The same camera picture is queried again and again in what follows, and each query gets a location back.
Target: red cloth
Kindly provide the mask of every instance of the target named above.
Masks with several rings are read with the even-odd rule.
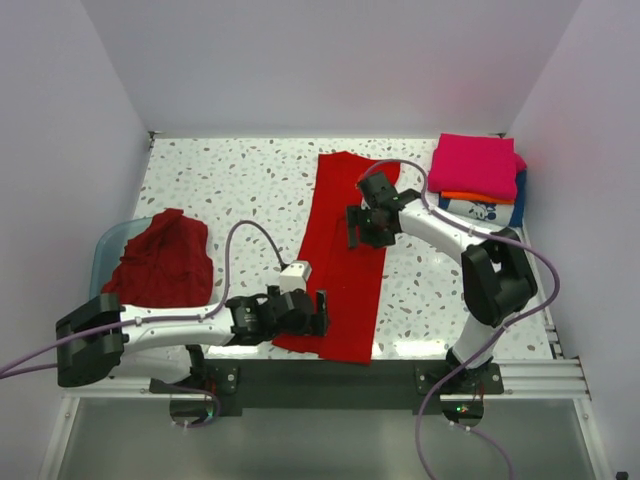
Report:
[[[516,172],[526,168],[512,138],[443,133],[428,176],[431,192],[472,192],[515,200]]]
[[[331,325],[326,337],[280,335],[273,344],[296,352],[315,352],[341,362],[371,363],[385,249],[347,248],[347,205],[359,205],[356,183],[371,160],[347,152],[320,155],[311,214],[298,259],[312,272],[307,291],[327,291]],[[398,164],[380,168],[395,183]]]
[[[120,265],[103,293],[141,307],[206,305],[213,289],[213,262],[207,256],[207,226],[168,208],[127,243]]]

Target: black mounting bracket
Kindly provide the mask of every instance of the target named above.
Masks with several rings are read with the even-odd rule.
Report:
[[[231,310],[233,339],[227,345],[258,345],[281,333],[323,337],[329,328],[327,294],[316,292],[316,305],[302,289],[281,293],[276,286],[268,286],[267,294],[228,299],[225,307]]]
[[[205,360],[208,378],[225,416],[244,408],[410,410],[417,412],[429,389],[451,371],[446,360],[374,360],[354,365],[310,360]],[[504,393],[497,364],[488,364],[474,383],[446,384],[425,413],[442,413],[441,394]],[[150,388],[152,393],[171,393]]]
[[[360,243],[373,248],[395,245],[396,233],[391,227],[391,215],[384,210],[347,207],[347,241],[349,248]]]

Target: white wall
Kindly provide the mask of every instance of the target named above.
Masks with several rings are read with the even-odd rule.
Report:
[[[584,0],[510,133],[527,220],[563,279],[554,319],[579,354],[617,470],[640,476],[640,3]]]
[[[93,248],[128,218],[146,133],[77,0],[0,4],[0,364],[86,301]],[[51,361],[53,356],[44,360]],[[2,478],[36,478],[55,373],[0,382]]]
[[[579,0],[83,0],[136,110],[191,135],[505,131]]]

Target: glass panel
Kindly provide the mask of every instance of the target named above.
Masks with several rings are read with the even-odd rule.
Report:
[[[65,480],[404,480],[426,478],[406,411],[245,410],[210,427],[170,425],[166,399],[86,399],[67,448]],[[423,424],[441,479],[501,479],[507,469],[482,439]],[[511,455],[519,480],[593,479],[571,401],[494,400],[481,429]]]

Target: white connector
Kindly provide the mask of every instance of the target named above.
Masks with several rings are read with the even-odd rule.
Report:
[[[294,290],[307,291],[307,281],[311,276],[311,265],[304,260],[296,260],[280,272],[280,293]]]

